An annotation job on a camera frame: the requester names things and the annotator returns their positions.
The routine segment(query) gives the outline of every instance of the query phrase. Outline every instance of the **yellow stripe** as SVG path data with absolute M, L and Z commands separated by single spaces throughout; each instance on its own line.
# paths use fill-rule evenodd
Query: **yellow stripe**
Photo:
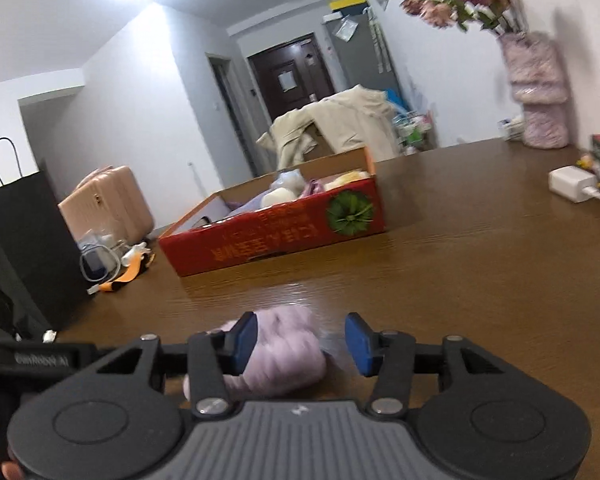
M 359 4 L 366 4 L 366 0 L 338 0 L 337 2 L 331 2 L 330 6 L 331 10 L 340 10 Z

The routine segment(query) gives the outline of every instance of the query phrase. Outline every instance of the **green item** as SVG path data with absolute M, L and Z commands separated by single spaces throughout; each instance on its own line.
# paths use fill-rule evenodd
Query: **green item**
M 414 144 L 419 144 L 423 140 L 424 140 L 424 138 L 422 137 L 422 134 L 420 133 L 420 129 L 417 126 L 414 127 L 411 134 L 407 137 L 407 142 L 409 143 L 410 146 L 413 146 Z
M 369 229 L 374 219 L 374 205 L 363 193 L 346 190 L 331 199 L 327 219 L 333 231 L 355 236 Z

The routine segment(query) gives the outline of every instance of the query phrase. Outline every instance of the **white charger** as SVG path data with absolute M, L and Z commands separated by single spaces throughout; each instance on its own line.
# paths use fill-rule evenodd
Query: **white charger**
M 572 202 L 584 202 L 589 198 L 600 200 L 596 176 L 575 166 L 565 166 L 549 173 L 549 189 Z

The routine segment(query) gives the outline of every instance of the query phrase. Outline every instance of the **blue gripper pad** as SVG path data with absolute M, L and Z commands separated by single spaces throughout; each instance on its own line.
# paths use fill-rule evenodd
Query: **blue gripper pad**
M 258 318 L 253 314 L 244 326 L 239 327 L 239 324 L 241 324 L 241 320 L 239 320 L 236 327 L 234 327 L 234 329 L 237 328 L 237 333 L 234 332 L 234 329 L 231 330 L 235 337 L 235 349 L 234 354 L 232 355 L 232 363 L 236 375 L 244 373 L 244 369 L 249 363 L 251 352 L 253 352 L 253 347 L 258 340 Z
M 375 370 L 376 362 L 366 329 L 368 327 L 360 326 L 356 318 L 351 314 L 345 319 L 344 339 L 347 343 L 349 354 L 353 358 L 360 375 L 373 377 L 378 374 L 378 371 Z

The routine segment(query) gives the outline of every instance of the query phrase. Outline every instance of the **beige jacket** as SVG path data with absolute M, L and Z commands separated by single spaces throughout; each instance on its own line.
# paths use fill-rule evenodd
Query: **beige jacket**
M 384 92 L 356 86 L 278 117 L 258 144 L 276 151 L 280 170 L 300 164 L 315 147 L 304 132 L 315 123 L 335 153 L 367 146 L 378 162 L 400 155 L 391 122 L 394 115 Z

